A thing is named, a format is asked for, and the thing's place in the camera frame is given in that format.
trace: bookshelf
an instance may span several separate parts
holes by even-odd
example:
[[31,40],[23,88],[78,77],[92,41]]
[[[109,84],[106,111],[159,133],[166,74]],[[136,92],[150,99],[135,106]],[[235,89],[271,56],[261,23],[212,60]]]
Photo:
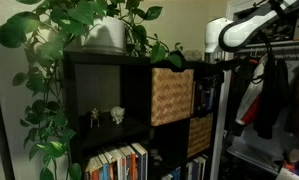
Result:
[[[177,68],[169,61],[151,64],[150,58],[145,57],[79,51],[66,51],[64,55],[64,104],[69,126],[77,132],[71,141],[72,162],[78,162],[84,167],[88,158],[104,146],[140,142],[148,152],[150,149],[157,149],[163,158],[159,166],[156,166],[155,160],[149,156],[148,179],[160,179],[177,167],[181,167],[181,176],[184,178],[184,170],[189,161],[187,150],[190,119],[194,115],[152,126],[153,68],[171,69],[175,73],[191,69],[194,71],[194,80],[215,74],[221,77],[222,70],[215,65],[198,62],[183,62],[182,68]],[[218,106],[219,91],[220,85],[217,85],[215,109]],[[111,119],[110,108],[114,106],[125,108],[122,124],[116,125]],[[94,122],[91,128],[88,123],[88,112],[93,108],[101,111],[100,127]],[[214,138],[216,132],[216,112],[214,111],[211,138]],[[210,157],[206,169],[211,167],[213,139],[210,144],[209,150],[197,153],[206,153]]]

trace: woven basket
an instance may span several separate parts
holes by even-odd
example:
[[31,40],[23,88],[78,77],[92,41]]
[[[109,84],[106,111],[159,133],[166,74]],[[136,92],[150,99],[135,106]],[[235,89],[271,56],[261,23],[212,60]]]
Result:
[[213,114],[190,120],[187,157],[191,157],[210,147]]
[[159,126],[188,118],[191,112],[193,70],[152,70],[151,125]]

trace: small white figurine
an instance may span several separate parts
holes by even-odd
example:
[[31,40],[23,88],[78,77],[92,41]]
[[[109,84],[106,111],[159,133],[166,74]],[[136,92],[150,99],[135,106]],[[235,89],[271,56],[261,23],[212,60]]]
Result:
[[114,107],[111,109],[112,120],[116,121],[116,124],[120,124],[122,122],[124,114],[125,108]]
[[93,126],[93,121],[96,120],[97,121],[97,126],[100,127],[100,124],[99,124],[99,110],[94,108],[92,111],[91,111],[91,120],[90,120],[90,127],[92,128]]

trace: white pot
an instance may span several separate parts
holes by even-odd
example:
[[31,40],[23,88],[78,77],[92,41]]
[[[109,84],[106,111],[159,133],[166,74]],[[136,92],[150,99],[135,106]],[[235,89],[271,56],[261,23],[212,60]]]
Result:
[[102,54],[124,54],[126,50],[125,26],[113,17],[95,18],[89,34],[81,36],[83,51]]

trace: white robotic arm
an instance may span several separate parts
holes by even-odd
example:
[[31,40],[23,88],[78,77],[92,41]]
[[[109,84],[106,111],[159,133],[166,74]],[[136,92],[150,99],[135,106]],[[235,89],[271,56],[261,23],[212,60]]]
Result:
[[206,26],[205,52],[238,51],[261,29],[298,8],[299,0],[269,0],[244,19],[235,22],[226,18],[213,20]]

